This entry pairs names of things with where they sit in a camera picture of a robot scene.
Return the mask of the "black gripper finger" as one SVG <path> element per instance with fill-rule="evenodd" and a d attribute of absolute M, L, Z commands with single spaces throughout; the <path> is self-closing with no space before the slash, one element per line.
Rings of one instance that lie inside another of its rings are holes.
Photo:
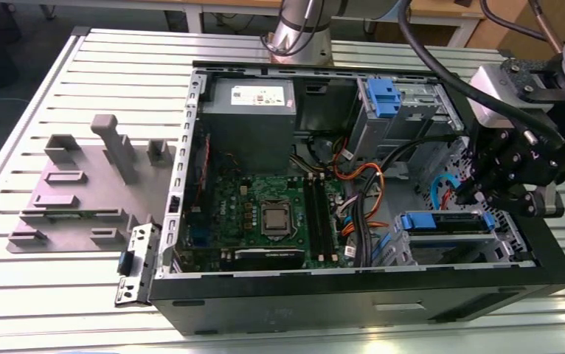
<path fill-rule="evenodd" d="M 460 205 L 476 203 L 475 194 L 488 193 L 495 182 L 492 160 L 499 149 L 499 129 L 476 128 L 470 135 L 467 154 L 470 158 L 468 177 L 455 190 L 455 202 Z"/>
<path fill-rule="evenodd" d="M 476 191 L 484 203 L 526 218 L 542 217 L 545 205 L 542 197 L 529 192 L 518 183 L 515 176 L 488 176 L 476 181 Z"/>

